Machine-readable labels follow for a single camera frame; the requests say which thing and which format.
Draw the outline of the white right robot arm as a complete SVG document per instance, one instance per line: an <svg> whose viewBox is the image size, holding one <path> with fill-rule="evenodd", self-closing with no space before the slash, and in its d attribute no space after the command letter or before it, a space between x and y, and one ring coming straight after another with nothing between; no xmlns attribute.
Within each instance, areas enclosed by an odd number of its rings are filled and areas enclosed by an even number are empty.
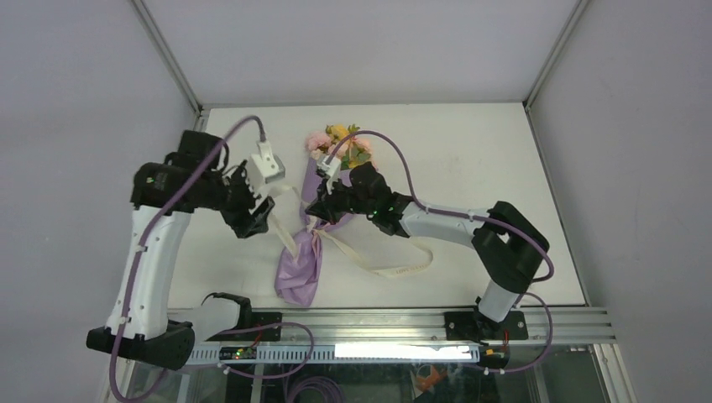
<svg viewBox="0 0 712 403"><path fill-rule="evenodd" d="M475 332L494 340L506 330L511 308L528 291L548 240L512 204L498 201L488 210L448 210L428 206L413 195L392 191L385 178L366 163L350 171L347 182L325 162L306 214L330 224L348 214L363 215L382 233L402 238L433 238L473 249L489 275L474 317Z"/></svg>

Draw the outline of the purple wrapping paper sheet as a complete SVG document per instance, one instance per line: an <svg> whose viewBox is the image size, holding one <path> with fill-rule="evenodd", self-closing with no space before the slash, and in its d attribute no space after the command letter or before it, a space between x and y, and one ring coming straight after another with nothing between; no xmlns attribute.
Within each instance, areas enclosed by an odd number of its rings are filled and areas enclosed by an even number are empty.
<svg viewBox="0 0 712 403"><path fill-rule="evenodd" d="M317 174L317 162L309 159L298 191L299 215L304 227L288 238L291 242L281 252L275 274L275 292L283 301L309 307L317 293L322 267L321 232L331 232L343 227L353 218L343 216L336 224L316 220L305 213L306 206L317 198L317 188L322 178Z"/></svg>

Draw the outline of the peach fake rose stem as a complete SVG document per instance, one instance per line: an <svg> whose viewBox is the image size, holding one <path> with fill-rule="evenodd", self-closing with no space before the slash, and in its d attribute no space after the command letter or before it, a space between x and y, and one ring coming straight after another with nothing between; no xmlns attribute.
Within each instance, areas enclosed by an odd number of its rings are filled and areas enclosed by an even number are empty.
<svg viewBox="0 0 712 403"><path fill-rule="evenodd" d="M347 167L349 169L363 165L372 160L373 150L369 141L361 137L353 137L348 142L348 150L345 154Z"/></svg>

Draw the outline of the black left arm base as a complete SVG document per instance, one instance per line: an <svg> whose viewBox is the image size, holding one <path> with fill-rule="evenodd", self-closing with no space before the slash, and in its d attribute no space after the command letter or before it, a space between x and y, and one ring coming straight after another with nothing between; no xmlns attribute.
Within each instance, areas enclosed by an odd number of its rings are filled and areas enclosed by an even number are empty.
<svg viewBox="0 0 712 403"><path fill-rule="evenodd" d="M232 330L244 330L253 327L265 326L281 322L283 313L279 311L257 311L254 312L251 300L247 297L236 296L223 292L213 292L208 294L202 301L204 305L207 301L231 301L239 306L239 318L237 325L232 327ZM222 331L207 339L209 342L218 341L248 341L250 337L256 338L260 335L260 331L252 331L240 334L227 334Z"/></svg>

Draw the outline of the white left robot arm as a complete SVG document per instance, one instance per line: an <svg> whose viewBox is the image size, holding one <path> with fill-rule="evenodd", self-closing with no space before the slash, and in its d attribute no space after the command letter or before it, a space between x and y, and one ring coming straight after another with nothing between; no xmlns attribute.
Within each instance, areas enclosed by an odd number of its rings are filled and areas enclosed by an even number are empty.
<svg viewBox="0 0 712 403"><path fill-rule="evenodd" d="M198 343L221 332L233 341L250 335L254 321L246 297L213 292L200 306L176 316L168 313L168 299L181 240L196 210L219 212L238 238L268 231L275 203L261 191L283 178L285 169L266 138L257 147L225 175L227 142L186 130L176 152L138 169L123 283L107 322L87 334L87 347L178 370Z"/></svg>

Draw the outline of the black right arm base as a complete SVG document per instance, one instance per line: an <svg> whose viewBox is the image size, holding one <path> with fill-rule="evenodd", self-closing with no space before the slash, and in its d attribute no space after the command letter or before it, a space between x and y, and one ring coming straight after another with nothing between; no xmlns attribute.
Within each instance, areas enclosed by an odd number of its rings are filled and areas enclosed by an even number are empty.
<svg viewBox="0 0 712 403"><path fill-rule="evenodd" d="M494 322L476 309L445 311L442 315L448 341L483 343L529 338L525 316L521 311L509 311L502 322Z"/></svg>

